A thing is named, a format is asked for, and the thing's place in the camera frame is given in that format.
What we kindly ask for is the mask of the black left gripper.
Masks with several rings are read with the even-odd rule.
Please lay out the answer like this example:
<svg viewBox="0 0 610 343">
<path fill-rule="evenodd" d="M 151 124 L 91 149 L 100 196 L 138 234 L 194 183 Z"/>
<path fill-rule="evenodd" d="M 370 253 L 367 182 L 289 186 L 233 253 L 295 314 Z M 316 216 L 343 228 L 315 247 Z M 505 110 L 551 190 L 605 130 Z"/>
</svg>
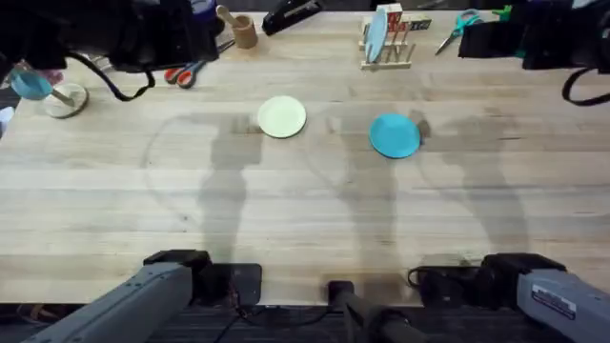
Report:
<svg viewBox="0 0 610 343">
<path fill-rule="evenodd" d="M 219 57 L 215 1 L 131 1 L 129 5 L 127 26 L 110 53 L 117 70 L 160 71 Z"/>
</svg>

